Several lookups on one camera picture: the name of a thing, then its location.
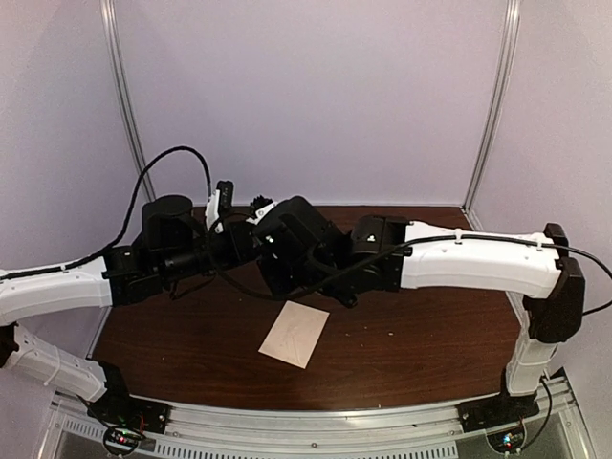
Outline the beige envelope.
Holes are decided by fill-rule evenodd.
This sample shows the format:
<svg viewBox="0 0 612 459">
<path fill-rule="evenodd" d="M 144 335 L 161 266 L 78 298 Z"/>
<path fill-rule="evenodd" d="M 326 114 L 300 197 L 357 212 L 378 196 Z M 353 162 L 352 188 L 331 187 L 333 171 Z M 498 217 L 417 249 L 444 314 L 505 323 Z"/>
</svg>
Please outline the beige envelope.
<svg viewBox="0 0 612 459">
<path fill-rule="evenodd" d="M 287 301 L 258 352 L 305 369 L 315 351 L 330 314 L 294 301 Z"/>
</svg>

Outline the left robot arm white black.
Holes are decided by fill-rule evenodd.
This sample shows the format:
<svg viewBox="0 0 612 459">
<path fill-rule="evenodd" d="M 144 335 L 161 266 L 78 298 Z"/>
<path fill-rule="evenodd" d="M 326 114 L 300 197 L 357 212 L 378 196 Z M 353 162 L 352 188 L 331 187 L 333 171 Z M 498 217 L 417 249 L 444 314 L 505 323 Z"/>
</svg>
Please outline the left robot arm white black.
<svg viewBox="0 0 612 459">
<path fill-rule="evenodd" d="M 254 259 L 253 227 L 260 212 L 241 215 L 216 190 L 203 219 L 190 199 L 167 195 L 143 206 L 142 230 L 127 246 L 110 246 L 85 260 L 1 273 L 1 366 L 72 392 L 118 425 L 137 417 L 137 403 L 117 367 L 88 361 L 33 335 L 20 321 L 79 308 L 141 303 L 179 281 Z"/>
</svg>

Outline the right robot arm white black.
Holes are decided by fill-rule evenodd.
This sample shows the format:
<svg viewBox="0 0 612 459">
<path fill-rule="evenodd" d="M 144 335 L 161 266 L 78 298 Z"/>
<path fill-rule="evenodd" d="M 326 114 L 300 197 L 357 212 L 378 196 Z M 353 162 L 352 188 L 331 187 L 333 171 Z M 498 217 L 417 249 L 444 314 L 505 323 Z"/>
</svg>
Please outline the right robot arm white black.
<svg viewBox="0 0 612 459">
<path fill-rule="evenodd" d="M 582 323 L 585 278 L 561 226 L 519 235 L 449 229 L 367 215 L 342 232 L 295 196 L 263 204 L 250 218 L 260 272 L 277 297 L 317 292 L 346 307 L 370 291 L 453 287 L 522 295 L 521 330 L 490 404 L 496 421 L 527 405 L 557 346 Z"/>
</svg>

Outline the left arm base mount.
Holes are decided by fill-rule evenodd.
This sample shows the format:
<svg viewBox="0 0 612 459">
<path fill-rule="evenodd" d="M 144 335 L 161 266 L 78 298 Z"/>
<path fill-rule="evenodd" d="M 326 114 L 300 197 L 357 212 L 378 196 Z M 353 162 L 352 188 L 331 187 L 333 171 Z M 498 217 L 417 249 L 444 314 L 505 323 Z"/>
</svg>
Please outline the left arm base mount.
<svg viewBox="0 0 612 459">
<path fill-rule="evenodd" d="M 82 400 L 87 415 L 103 427 L 101 443 L 112 457 L 153 451 L 154 435 L 165 434 L 170 406 L 166 403 L 130 397 L 127 404 L 110 405 Z"/>
</svg>

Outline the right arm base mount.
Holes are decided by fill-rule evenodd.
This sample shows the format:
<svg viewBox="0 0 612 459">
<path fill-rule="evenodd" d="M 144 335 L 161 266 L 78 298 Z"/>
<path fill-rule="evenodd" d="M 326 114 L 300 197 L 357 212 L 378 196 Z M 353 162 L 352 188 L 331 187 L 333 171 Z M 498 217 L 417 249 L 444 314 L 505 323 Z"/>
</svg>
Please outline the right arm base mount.
<svg viewBox="0 0 612 459">
<path fill-rule="evenodd" d="M 539 413 L 533 397 L 497 394 L 457 406 L 464 433 L 484 430 L 491 449 L 502 455 L 519 453 L 527 444 L 524 421 Z"/>
</svg>

